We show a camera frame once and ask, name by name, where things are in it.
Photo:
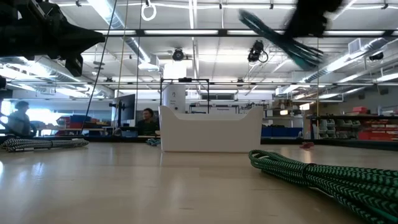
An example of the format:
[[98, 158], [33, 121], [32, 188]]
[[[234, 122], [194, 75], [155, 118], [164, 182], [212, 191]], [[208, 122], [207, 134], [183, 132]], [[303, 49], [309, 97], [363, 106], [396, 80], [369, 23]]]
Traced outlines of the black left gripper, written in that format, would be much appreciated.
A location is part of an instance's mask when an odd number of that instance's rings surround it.
[[31, 59], [60, 35], [60, 56], [65, 68], [80, 77], [83, 57], [90, 47], [105, 41], [100, 33], [68, 23], [60, 7], [49, 0], [0, 0], [0, 57]]

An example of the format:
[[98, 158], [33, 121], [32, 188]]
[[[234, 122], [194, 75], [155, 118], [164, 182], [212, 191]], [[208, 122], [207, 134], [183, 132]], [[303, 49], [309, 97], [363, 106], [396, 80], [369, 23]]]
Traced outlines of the black computer monitor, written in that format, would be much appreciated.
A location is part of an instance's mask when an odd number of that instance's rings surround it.
[[135, 94], [117, 97], [109, 103], [109, 107], [112, 110], [111, 121], [116, 127], [121, 127], [125, 121], [134, 119], [136, 112], [135, 105]]

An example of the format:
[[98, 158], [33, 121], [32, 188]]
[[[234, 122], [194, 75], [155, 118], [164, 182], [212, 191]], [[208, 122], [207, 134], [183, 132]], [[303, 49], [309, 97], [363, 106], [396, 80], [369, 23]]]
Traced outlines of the person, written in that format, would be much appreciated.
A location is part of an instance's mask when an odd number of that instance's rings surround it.
[[155, 136], [159, 130], [159, 121], [154, 118], [154, 111], [146, 108], [142, 112], [142, 119], [136, 123], [139, 136]]
[[19, 101], [15, 104], [15, 111], [8, 116], [7, 133], [19, 137], [33, 137], [35, 135], [35, 128], [30, 123], [30, 118], [27, 115], [29, 103], [26, 101]]

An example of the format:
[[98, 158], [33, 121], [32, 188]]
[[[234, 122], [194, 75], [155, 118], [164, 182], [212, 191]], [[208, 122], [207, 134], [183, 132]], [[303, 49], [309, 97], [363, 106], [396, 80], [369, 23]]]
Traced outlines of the white round pillar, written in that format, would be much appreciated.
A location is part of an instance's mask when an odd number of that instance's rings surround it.
[[187, 76], [187, 66], [183, 62], [172, 62], [164, 65], [162, 94], [163, 105], [174, 113], [185, 113], [186, 88], [178, 84], [179, 78]]

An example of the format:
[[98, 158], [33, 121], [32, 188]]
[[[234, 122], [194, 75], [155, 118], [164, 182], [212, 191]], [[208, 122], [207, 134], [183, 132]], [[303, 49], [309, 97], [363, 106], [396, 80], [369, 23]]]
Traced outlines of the blue storage bins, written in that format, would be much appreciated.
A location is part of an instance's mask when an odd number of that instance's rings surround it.
[[302, 128], [289, 128], [285, 126], [263, 126], [261, 136], [264, 138], [296, 138]]

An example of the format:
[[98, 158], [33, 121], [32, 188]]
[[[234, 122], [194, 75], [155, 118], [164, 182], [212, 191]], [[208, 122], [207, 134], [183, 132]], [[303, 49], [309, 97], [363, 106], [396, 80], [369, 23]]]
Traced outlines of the shelf with red bins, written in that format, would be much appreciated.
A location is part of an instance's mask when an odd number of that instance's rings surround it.
[[398, 141], [398, 109], [380, 108], [375, 114], [365, 107], [341, 114], [309, 115], [307, 139]]

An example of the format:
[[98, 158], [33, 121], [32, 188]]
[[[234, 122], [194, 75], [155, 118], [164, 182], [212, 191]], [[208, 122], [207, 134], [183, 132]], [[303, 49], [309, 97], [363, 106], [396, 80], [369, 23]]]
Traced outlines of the white plastic bin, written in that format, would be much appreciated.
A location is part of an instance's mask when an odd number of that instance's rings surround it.
[[259, 149], [263, 108], [246, 114], [180, 114], [159, 107], [164, 152], [239, 153]]

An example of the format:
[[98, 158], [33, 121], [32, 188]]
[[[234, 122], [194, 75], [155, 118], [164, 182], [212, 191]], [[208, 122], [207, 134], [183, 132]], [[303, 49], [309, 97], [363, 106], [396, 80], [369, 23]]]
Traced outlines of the black metal rig frame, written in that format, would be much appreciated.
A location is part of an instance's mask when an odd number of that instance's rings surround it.
[[[160, 79], [160, 88], [159, 88], [159, 94], [160, 94], [160, 104], [159, 105], [160, 106], [164, 106], [163, 105], [163, 98], [162, 98], [163, 97], [163, 94], [162, 94], [162, 82], [163, 82], [163, 78]], [[207, 113], [209, 114], [210, 113], [210, 80], [209, 79], [202, 79], [202, 78], [200, 78], [200, 79], [198, 79], [198, 78], [187, 78], [187, 77], [178, 79], [178, 84], [185, 85], [185, 88], [187, 86], [198, 87], [198, 86], [201, 86], [204, 83], [207, 84], [207, 86], [206, 86], [207, 101], [206, 102], [207, 102]], [[186, 99], [185, 99], [185, 107], [186, 107], [186, 110], [185, 110], [185, 113], [186, 113], [187, 112]]]

